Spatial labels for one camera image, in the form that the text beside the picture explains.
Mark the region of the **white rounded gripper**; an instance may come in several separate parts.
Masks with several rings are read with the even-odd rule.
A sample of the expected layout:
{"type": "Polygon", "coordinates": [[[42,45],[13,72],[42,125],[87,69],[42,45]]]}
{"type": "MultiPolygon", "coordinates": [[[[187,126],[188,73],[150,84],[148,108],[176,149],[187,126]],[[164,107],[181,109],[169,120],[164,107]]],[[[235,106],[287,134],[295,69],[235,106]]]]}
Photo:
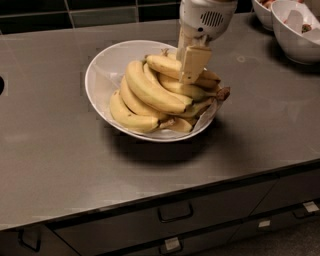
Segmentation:
{"type": "Polygon", "coordinates": [[[181,62],[180,81],[194,83],[212,56],[208,47],[191,46],[194,38],[220,37],[228,28],[238,0],[181,0],[180,32],[176,59],[181,62]]]}

